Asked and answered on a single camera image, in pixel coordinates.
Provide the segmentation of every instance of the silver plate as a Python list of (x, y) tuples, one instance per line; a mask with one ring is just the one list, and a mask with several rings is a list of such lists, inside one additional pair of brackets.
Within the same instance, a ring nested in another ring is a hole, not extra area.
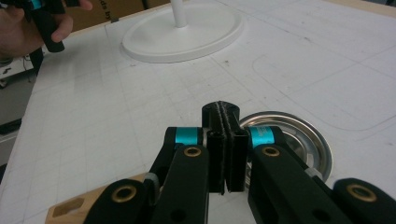
[[(311, 168), (322, 174), (325, 182), (332, 170), (332, 153), (329, 145), (320, 132), (303, 119), (291, 114), (266, 111), (247, 116), (240, 120), (241, 127), (266, 125), (278, 126), (286, 136), (288, 145)], [(247, 163), (247, 185), (250, 178)]]

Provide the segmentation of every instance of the white round base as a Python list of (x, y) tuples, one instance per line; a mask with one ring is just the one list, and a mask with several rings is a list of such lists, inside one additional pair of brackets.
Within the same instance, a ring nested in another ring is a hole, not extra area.
[(124, 36), (132, 58), (147, 63), (183, 62), (216, 52), (242, 33), (239, 13), (220, 5), (185, 4), (188, 25), (176, 28), (172, 8), (148, 16)]

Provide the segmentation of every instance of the white pole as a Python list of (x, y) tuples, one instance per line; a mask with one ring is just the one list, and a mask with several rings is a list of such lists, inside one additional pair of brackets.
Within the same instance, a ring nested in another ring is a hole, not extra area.
[(186, 13), (184, 13), (183, 0), (171, 0), (171, 5), (174, 12), (176, 27), (185, 27), (187, 25), (187, 20)]

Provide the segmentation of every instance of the brass screw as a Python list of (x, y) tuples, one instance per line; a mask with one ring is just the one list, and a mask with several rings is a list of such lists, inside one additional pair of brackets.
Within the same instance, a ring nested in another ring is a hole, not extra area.
[(350, 184), (346, 186), (346, 190), (354, 197), (367, 203), (376, 201), (375, 193), (366, 187), (358, 184)]
[(198, 157), (201, 155), (202, 151), (198, 147), (188, 147), (184, 149), (184, 155), (188, 157)]
[(265, 147), (262, 149), (262, 153), (269, 157), (277, 157), (280, 155), (280, 151), (274, 147)]
[(124, 185), (118, 187), (111, 194), (111, 199), (115, 203), (126, 203), (136, 195), (136, 187), (133, 185)]

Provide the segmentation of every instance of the white tabletop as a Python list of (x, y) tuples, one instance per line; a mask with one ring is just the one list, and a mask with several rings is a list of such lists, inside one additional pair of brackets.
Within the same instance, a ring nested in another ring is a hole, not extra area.
[[(191, 0), (192, 3), (203, 2)], [(320, 0), (210, 1), (238, 10), (231, 46), (184, 63), (121, 50), (147, 14), (64, 41), (42, 65), (1, 185), (0, 223), (44, 223), (49, 207), (146, 172), (169, 126), (201, 126), (227, 101), (241, 118), (284, 111), (332, 148), (327, 184), (357, 177), (396, 198), (396, 20)], [(211, 195), (209, 223), (255, 223), (247, 195)]]

